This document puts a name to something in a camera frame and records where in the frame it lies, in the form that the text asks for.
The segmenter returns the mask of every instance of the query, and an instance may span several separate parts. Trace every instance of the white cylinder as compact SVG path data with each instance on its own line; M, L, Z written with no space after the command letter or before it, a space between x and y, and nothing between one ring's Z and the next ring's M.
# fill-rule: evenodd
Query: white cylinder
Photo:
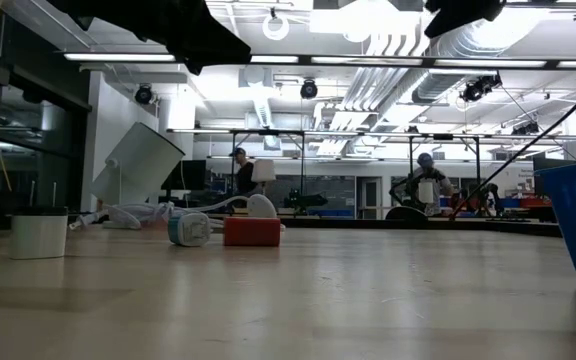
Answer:
M68 216L15 215L12 218L10 258L63 257Z
M424 204L435 202L434 184L432 181L422 181L419 183L419 201Z

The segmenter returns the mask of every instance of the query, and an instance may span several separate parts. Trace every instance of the seated person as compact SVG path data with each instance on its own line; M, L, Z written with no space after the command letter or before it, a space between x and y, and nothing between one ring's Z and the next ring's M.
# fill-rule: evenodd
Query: seated person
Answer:
M449 197L452 196L452 184L442 171L435 169L435 162L433 161L430 154L422 153L419 155L417 158L417 164L419 164L419 168L415 169L412 174L412 179L408 184L410 186L410 190L414 192L414 196L418 198L419 183L422 181L432 181L433 203L425 204L423 212L426 214L426 216L441 215L441 206L439 205L440 195L443 194Z
M237 195L253 195L257 189L257 183L252 181L252 172L255 169L255 164L248 161L246 150L243 148L236 148L232 156L235 157L235 162L239 165L239 171L237 171L236 176Z

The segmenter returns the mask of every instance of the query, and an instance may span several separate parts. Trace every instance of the security camera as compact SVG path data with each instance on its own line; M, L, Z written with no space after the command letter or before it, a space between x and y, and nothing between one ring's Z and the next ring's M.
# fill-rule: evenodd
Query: security camera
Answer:
M152 91L152 84L141 84L135 93L135 101L141 105L150 105L157 100L157 95Z
M304 84L301 86L301 98L310 100L317 97L317 85L315 85L315 80L306 79Z

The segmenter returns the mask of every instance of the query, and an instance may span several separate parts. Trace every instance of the red box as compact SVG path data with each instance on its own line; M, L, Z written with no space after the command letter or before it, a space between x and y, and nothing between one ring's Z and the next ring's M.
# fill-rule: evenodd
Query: red box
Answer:
M224 246L279 246L280 237L279 219L224 219Z

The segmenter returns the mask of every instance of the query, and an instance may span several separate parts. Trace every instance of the black object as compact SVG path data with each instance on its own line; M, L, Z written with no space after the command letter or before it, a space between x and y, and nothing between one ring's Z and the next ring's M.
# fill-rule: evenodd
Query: black object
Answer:
M403 220L407 222L420 223L428 221L428 217L418 209L408 206L398 206L388 211L388 214L386 214L386 220Z
M328 199L323 195L301 195L297 189L290 189L288 197L284 198L284 207L295 209L295 215L307 213L307 209L311 206L324 206L326 204L328 204Z
M535 173L535 195L545 196L547 195L544 190L544 179L537 173L539 170L553 169L562 166L575 165L575 160L558 160L558 159L544 159L544 158L533 158L532 168Z
M206 160L188 160L180 161L175 166L161 188L164 190L204 190L205 183Z
M505 4L506 0L428 0L426 9L438 13L424 33L432 39L479 19L493 21Z
M536 121L529 121L525 125L515 126L512 129L512 135L531 135L539 134L539 124Z
M23 94L21 94L21 97L31 104L41 104L41 102L44 101L44 99L39 96L39 94L33 93L31 91L24 91Z
M215 20L204 0L48 0L87 31L93 18L166 46L199 75L204 66L248 64L250 46Z
M304 84L301 86L300 94L301 97L306 100L317 97L317 85L315 85L315 80L304 80Z
M466 89L459 94L465 102L475 102L492 92L492 89L503 85L499 74L494 76L481 76L474 82L466 84Z
M151 84L139 85L139 90L135 93L135 101L141 105L150 105L155 101L155 94L152 92Z

